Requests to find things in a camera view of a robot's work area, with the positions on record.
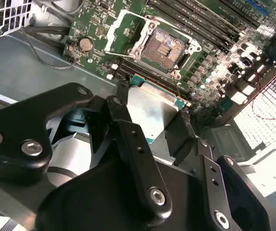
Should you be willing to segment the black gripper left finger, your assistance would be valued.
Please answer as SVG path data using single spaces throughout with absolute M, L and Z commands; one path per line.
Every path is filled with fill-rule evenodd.
M 99 162 L 119 158 L 130 162 L 136 154 L 151 154 L 141 127 L 132 122 L 117 96 L 106 99 L 77 83 L 68 83 L 0 109 L 0 180 L 37 181 L 52 159 L 52 145 L 63 135 L 50 120 L 83 112 L 90 144 Z

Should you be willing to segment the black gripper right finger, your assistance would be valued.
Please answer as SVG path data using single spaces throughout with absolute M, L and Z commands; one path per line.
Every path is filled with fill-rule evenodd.
M 213 231 L 276 231 L 276 211 L 229 156 L 213 159 L 182 109 L 164 129 L 174 165 L 189 171 L 200 187 L 203 218 Z

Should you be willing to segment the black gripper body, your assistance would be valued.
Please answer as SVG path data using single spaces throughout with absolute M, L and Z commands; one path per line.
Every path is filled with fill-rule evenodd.
M 204 156 L 195 175 L 136 154 L 105 160 L 54 190 L 42 203 L 37 231 L 213 231 L 199 176 L 213 167 Z

